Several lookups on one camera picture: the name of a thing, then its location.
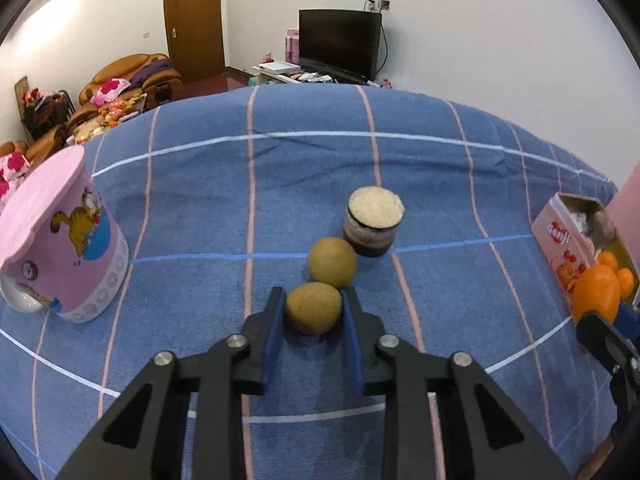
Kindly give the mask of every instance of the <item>purple cloth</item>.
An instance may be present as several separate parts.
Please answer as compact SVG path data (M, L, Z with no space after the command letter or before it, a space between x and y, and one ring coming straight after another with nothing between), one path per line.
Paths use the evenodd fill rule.
M160 72L161 70L167 70L169 68L173 68L174 64L170 59L155 59L147 66L143 66L140 70L138 70L129 82L131 83L131 87L135 88L136 86L142 86L144 82L156 72Z

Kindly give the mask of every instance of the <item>round brown fruit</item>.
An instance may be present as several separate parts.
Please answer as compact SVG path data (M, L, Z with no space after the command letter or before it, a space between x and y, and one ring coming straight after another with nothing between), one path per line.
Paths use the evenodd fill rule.
M316 282L343 288L350 285L356 275L357 259L347 241L329 236L313 246L306 264Z
M326 283L305 283L287 297L287 317L296 330L306 335L321 335L331 330L341 311L340 292Z

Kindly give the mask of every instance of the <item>orange toy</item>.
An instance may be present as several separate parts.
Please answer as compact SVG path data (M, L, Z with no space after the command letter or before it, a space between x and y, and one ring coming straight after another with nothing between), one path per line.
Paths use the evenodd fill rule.
M620 296L623 300L626 300L631 296L631 293L634 291L636 286L634 274L626 267L623 267L616 273L616 277L620 284Z
M595 310L613 323L620 304L620 283L610 267L596 265L585 270L574 288L571 314L578 323L587 312Z
M616 255L610 251L602 251L598 254L598 263L611 267L613 272L618 272L618 259Z

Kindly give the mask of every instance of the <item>pink lid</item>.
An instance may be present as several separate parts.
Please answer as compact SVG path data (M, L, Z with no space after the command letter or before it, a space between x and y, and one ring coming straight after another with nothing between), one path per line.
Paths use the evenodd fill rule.
M29 174L0 215L0 274L23 257L84 168L84 148L71 146Z

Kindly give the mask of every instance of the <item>metal bolt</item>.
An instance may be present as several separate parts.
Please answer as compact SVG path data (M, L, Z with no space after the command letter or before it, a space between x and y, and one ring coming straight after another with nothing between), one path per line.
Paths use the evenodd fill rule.
M453 354L453 362L463 368L469 366L473 361L471 356L466 352L456 352Z
M249 341L242 334L232 334L226 340L226 344L228 344L231 348L242 348Z
M171 354L171 352L167 352L166 350L163 350L162 352L158 352L154 357L154 362L158 366L167 366L173 360L174 360L173 354Z
M398 336L393 334L385 334L381 336L378 341L380 342L380 346L382 346L382 348L395 348L400 344Z

